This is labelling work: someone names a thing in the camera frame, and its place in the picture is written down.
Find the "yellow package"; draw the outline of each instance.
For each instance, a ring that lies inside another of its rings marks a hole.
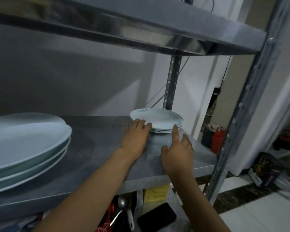
[[[145,189],[144,203],[166,200],[170,184]]]

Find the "smartphone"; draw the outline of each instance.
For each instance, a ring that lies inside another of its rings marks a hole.
[[[142,232],[156,232],[176,220],[176,214],[168,203],[164,203],[137,219]]]

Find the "stainless steel shelf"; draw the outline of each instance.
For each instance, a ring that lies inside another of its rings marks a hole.
[[[0,193],[0,220],[47,211],[79,187],[116,150],[121,142],[126,116],[63,117],[73,129],[66,156],[41,176]],[[180,129],[180,135],[186,133]],[[209,175],[216,156],[190,135],[194,148],[195,177]],[[171,134],[150,133],[146,151],[132,165],[117,194],[170,183],[161,165],[160,152],[170,146]]]
[[[0,24],[178,56],[255,54],[266,37],[177,0],[0,0]]]

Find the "spoon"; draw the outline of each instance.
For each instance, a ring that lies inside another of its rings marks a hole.
[[[118,196],[118,206],[120,208],[119,213],[115,216],[115,218],[110,223],[110,226],[115,222],[116,218],[120,215],[122,211],[127,211],[130,209],[130,200],[125,195]]]

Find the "right hand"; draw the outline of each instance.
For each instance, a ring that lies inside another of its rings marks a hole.
[[[193,147],[186,134],[179,141],[178,127],[173,126],[172,144],[170,149],[165,145],[161,148],[162,166],[169,177],[180,174],[192,174]]]

